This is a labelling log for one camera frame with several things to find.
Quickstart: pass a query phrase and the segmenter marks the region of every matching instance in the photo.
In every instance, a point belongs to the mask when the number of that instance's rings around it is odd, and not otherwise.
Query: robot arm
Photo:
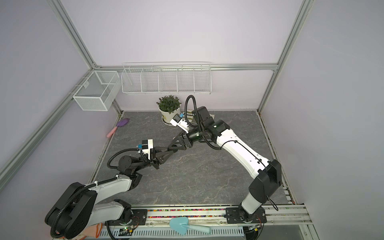
[[[189,98],[193,99],[196,106],[194,97],[189,96],[187,102]],[[192,113],[197,126],[189,123],[186,116],[176,115],[173,118],[171,123],[179,126],[182,132],[168,147],[154,147],[152,139],[144,140],[137,148],[120,151],[107,162],[109,168],[119,171],[119,175],[115,178],[100,183],[95,181],[91,185],[82,185],[78,182],[71,184],[45,218],[45,223],[51,226],[51,236],[54,238],[64,236],[71,239],[86,227],[109,220],[118,220],[125,225],[139,225],[141,219],[139,217],[137,220],[134,219],[136,216],[128,203],[119,199],[107,204],[97,203],[117,193],[135,188],[142,177],[137,171],[148,166],[158,169],[159,165],[165,163],[172,154],[192,147],[194,142],[199,140],[205,141],[215,150],[228,151],[254,179],[248,188],[249,193],[237,209],[236,217],[232,216],[236,221],[252,222],[256,218],[257,210],[262,209],[260,206],[281,185],[280,163],[276,160],[271,162],[259,155],[224,121],[214,122],[205,107],[195,108]],[[211,145],[208,139],[218,147]],[[116,156],[126,151],[138,151],[140,157],[123,156],[118,166],[110,165]]]

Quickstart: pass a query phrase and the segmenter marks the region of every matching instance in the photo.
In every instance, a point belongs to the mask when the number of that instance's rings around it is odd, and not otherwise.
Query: white wire basket
[[[120,90],[116,71],[93,71],[73,98],[84,111],[108,111]]]
[[[172,67],[124,67],[122,91],[131,94],[211,93],[212,77],[209,65]]]

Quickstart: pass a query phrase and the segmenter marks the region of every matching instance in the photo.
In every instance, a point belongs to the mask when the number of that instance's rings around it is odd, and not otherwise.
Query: potted plant
[[[181,103],[177,97],[172,95],[159,98],[159,100],[160,101],[157,104],[159,105],[159,110],[163,115],[163,121],[170,124],[170,121],[176,114],[180,115]]]

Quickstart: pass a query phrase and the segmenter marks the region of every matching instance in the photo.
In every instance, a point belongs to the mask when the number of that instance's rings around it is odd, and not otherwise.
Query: purple toy shovel
[[[118,127],[122,127],[122,126],[124,126],[125,124],[127,124],[128,122],[129,122],[129,118],[124,118],[124,119],[120,120],[120,121],[116,124],[116,127],[114,127],[114,128],[107,134],[107,138],[112,137],[112,135],[116,132],[116,130],[118,129]]]

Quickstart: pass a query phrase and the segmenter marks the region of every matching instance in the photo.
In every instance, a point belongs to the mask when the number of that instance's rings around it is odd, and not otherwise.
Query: mounting plate
[[[225,209],[225,214],[234,217],[234,218],[233,217],[227,217],[227,223],[244,223],[243,221],[240,221],[240,215],[239,215],[239,208],[238,207],[227,207]],[[260,221],[257,217],[260,218],[262,223],[266,223],[265,209],[264,208],[259,207],[254,212],[254,215],[255,215],[255,219],[253,219],[252,222],[250,222],[250,223],[260,223]]]
[[[147,209],[132,209],[133,212],[133,217],[132,222],[129,225],[137,225],[137,222],[139,222],[139,225],[145,225],[145,221],[147,220]],[[121,220],[112,220],[109,221],[110,226],[123,226],[121,225],[122,221]]]

